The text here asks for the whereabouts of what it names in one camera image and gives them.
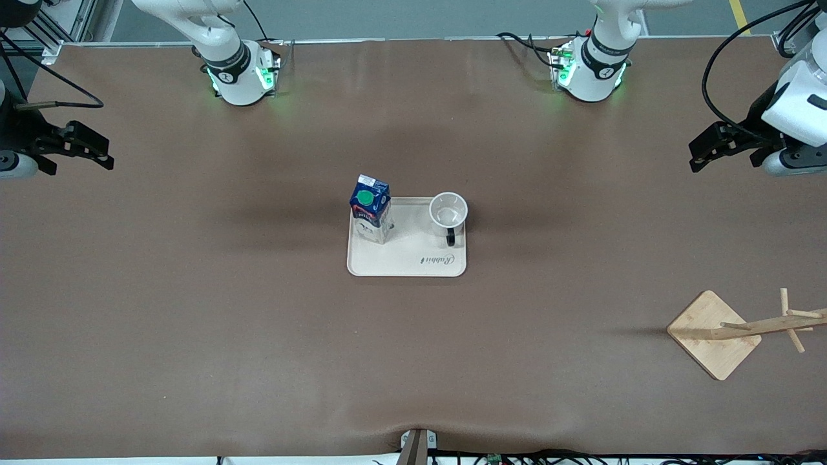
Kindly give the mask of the brown table mat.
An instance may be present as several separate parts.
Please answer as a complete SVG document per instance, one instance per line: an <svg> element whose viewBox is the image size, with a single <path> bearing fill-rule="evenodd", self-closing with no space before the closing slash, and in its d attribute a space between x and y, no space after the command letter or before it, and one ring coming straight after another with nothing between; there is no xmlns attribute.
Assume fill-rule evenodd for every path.
<svg viewBox="0 0 827 465"><path fill-rule="evenodd" d="M723 382L665 332L827 307L827 176L690 171L714 39L644 39L583 104L504 41L299 44L280 90L214 97L188 48L66 47L105 102L56 109L112 171L0 181L0 459L827 448L827 329ZM358 176L460 194L461 276L348 270Z"/></svg>

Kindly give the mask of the bamboo mug rack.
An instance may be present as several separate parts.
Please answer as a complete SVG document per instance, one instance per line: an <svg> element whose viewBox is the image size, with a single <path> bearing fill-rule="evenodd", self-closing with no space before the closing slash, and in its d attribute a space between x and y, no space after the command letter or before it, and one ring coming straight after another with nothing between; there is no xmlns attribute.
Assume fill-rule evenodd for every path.
<svg viewBox="0 0 827 465"><path fill-rule="evenodd" d="M780 315L746 321L714 291L698 294L667 326L665 332L714 380L723 382L761 344L763 335L785 333L798 353L804 346L798 333L827 325L827 308L791 308L782 288Z"/></svg>

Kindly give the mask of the white rabbit print tray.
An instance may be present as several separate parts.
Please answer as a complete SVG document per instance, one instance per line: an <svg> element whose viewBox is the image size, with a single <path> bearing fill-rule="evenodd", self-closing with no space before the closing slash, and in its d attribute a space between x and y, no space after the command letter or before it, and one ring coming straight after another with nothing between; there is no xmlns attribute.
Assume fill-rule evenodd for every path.
<svg viewBox="0 0 827 465"><path fill-rule="evenodd" d="M455 246L446 243L445 231L431 220L431 197L396 197L391 200L395 227L384 244L371 242L357 232L350 218L348 270L362 277L461 276L467 265L467 229L462 227Z"/></svg>

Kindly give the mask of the white smiley mug black handle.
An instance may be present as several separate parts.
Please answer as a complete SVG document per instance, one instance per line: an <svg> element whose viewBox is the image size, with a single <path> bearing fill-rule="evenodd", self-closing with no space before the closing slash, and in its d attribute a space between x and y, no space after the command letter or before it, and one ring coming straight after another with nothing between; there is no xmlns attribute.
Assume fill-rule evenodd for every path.
<svg viewBox="0 0 827 465"><path fill-rule="evenodd" d="M447 247L457 246L468 218L466 200L457 193L440 193L431 199L428 214L436 235Z"/></svg>

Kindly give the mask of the blue milk carton green cap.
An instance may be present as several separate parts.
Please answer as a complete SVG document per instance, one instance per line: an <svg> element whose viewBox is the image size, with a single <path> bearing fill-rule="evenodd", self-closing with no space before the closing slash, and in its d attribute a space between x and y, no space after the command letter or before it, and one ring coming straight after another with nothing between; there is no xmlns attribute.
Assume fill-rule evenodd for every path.
<svg viewBox="0 0 827 465"><path fill-rule="evenodd" d="M350 197L357 233L370 242L385 244L395 227L390 214L391 191L384 181L360 174Z"/></svg>

